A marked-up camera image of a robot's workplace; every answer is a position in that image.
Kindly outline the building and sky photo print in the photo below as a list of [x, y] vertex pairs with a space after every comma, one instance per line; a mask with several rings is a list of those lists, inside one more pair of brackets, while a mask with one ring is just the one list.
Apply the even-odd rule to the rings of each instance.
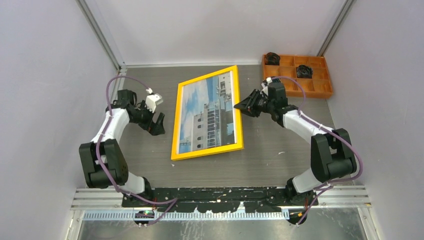
[[233, 85], [233, 72], [227, 71], [182, 87], [178, 154], [237, 142]]

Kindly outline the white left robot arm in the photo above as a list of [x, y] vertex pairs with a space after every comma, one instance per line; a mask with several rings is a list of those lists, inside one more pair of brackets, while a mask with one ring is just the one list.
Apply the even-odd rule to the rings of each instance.
[[162, 96], [150, 88], [147, 89], [146, 99], [141, 102], [137, 101], [137, 94], [131, 90], [118, 91], [117, 99], [105, 110], [105, 120], [99, 132], [78, 149], [89, 188], [116, 187], [120, 193], [134, 195], [135, 202], [141, 207], [148, 207], [153, 202], [149, 181], [129, 171], [119, 142], [128, 124], [136, 124], [152, 136], [165, 134], [164, 113], [159, 113], [154, 120], [156, 108], [162, 102]]

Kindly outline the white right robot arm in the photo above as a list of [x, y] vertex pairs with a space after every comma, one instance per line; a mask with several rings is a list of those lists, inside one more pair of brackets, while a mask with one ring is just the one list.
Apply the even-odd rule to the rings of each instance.
[[283, 195], [291, 205], [299, 205], [306, 193], [315, 188], [357, 171], [348, 132], [342, 128], [326, 128], [306, 116], [297, 106], [289, 104], [282, 83], [267, 83], [262, 90], [253, 90], [234, 108], [254, 118], [262, 113], [270, 114], [274, 122], [310, 144], [310, 167], [290, 178], [284, 188]]

